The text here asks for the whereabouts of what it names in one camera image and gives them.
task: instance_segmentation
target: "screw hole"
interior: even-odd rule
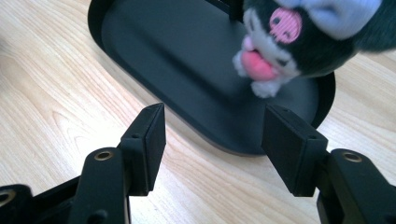
[[[103,151],[95,155],[95,159],[97,161],[106,161],[112,157],[113,157],[113,153],[111,151]]]
[[[345,152],[345,153],[343,154],[343,156],[344,156],[344,158],[345,158],[347,161],[353,161],[353,162],[361,162],[361,161],[362,161],[362,159],[361,159],[360,156],[358,156],[358,155],[356,155],[356,154],[353,154],[353,153],[350,153],[350,152]]]
[[[0,207],[11,202],[15,198],[15,195],[17,195],[17,193],[13,189],[0,191]]]
[[[87,224],[101,224],[107,218],[107,212],[105,210],[98,210],[88,217]]]

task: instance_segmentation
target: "clamp jaw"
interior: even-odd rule
[[[322,223],[396,223],[396,188],[358,152],[326,150],[328,140],[288,109],[268,105],[262,148],[296,197],[318,188]]]
[[[81,176],[35,197],[27,186],[0,188],[0,222],[130,223],[129,196],[154,188],[165,140],[164,105],[144,108],[117,147],[87,156]]]

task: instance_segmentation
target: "black oval tray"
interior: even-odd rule
[[[200,135],[222,150],[261,156],[266,104],[282,105],[317,128],[335,93],[333,74],[296,78],[259,99],[232,57],[242,23],[205,0],[93,0],[89,27],[102,50]]]

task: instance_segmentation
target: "wooden table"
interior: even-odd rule
[[[80,174],[157,103],[95,45],[89,0],[0,1],[0,186],[34,195]],[[396,53],[358,55],[337,74],[318,130],[329,150],[368,156],[396,185]],[[315,198],[294,198],[268,158],[210,146],[166,111],[167,145],[155,190],[131,198],[134,223],[318,223]]]

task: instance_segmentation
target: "plush toy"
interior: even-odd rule
[[[233,64],[261,97],[325,76],[360,51],[396,47],[396,0],[245,0],[247,35]]]

